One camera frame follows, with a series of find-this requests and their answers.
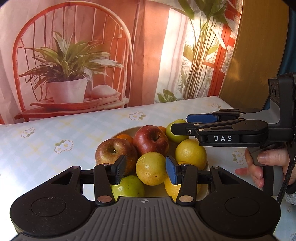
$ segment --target round pad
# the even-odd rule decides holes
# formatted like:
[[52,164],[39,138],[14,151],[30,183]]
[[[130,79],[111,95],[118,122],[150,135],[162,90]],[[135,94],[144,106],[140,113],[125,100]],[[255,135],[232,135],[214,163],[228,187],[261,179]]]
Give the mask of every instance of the round pad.
[[52,217],[60,214],[66,208],[66,203],[56,197],[44,197],[33,202],[31,210],[41,217]]
[[199,206],[199,214],[209,227],[232,238],[272,233],[280,218],[278,211],[278,203],[272,197],[259,189],[240,185],[223,185],[206,196]]
[[39,186],[19,197],[10,217],[17,230],[34,237],[60,236],[89,218],[89,200],[68,185]]

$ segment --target human hand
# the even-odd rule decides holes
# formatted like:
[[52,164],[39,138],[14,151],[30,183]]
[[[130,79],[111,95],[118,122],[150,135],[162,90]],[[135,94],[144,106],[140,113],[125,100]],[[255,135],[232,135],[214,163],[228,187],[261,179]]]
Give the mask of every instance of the human hand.
[[[237,175],[251,175],[253,181],[258,188],[263,187],[264,178],[262,167],[255,166],[253,159],[248,149],[244,152],[244,157],[247,161],[248,167],[239,168],[235,170]],[[283,166],[283,173],[286,175],[289,166],[289,155],[287,149],[276,149],[263,151],[258,155],[258,162],[267,166]],[[292,171],[292,175],[288,185],[296,181],[296,167]]]

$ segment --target tablecloth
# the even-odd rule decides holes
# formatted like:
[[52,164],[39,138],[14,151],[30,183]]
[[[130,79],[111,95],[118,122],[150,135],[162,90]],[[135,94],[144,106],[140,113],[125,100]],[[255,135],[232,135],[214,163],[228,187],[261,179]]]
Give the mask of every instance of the tablecloth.
[[[9,216],[15,199],[71,166],[92,169],[96,148],[104,140],[131,127],[167,126],[189,114],[221,108],[231,106],[211,96],[0,125],[0,239],[16,235]],[[244,150],[206,147],[208,163],[234,173],[247,166]],[[253,184],[250,177],[241,178]],[[85,185],[83,194],[94,200],[93,186]],[[281,241],[296,241],[296,206],[283,201],[281,211],[274,235]]]

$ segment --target blue gripper pad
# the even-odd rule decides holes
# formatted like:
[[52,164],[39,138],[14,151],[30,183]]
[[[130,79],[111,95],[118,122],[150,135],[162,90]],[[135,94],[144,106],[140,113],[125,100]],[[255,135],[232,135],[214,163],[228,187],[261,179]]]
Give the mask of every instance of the blue gripper pad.
[[218,121],[218,117],[212,114],[192,114],[187,116],[188,123],[201,122],[203,124],[213,123]]
[[165,169],[172,184],[177,184],[177,168],[167,156],[165,159]]

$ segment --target flower pattern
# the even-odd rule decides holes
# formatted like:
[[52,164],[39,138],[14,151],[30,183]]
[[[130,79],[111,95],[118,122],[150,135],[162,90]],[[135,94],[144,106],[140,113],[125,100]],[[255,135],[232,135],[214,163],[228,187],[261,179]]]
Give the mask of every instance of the flower pattern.
[[239,151],[233,152],[232,156],[233,156],[233,161],[237,162],[237,164],[239,165],[244,164],[244,155],[241,154]]
[[296,241],[296,233],[295,234],[291,234],[290,241]]
[[213,107],[215,109],[221,109],[222,108],[220,105],[217,105],[217,104],[211,104],[211,107]]
[[35,130],[35,128],[34,127],[32,127],[32,128],[30,128],[30,129],[28,129],[28,130],[24,130],[23,132],[22,132],[22,137],[29,137],[31,134],[34,134],[34,130]]
[[134,114],[129,114],[128,117],[132,120],[132,121],[138,121],[138,120],[143,120],[143,117],[145,117],[146,115],[144,115],[143,112],[139,112],[137,111]]
[[72,150],[73,141],[61,140],[59,143],[56,143],[55,146],[56,147],[55,147],[54,151],[56,153],[60,154],[62,151]]

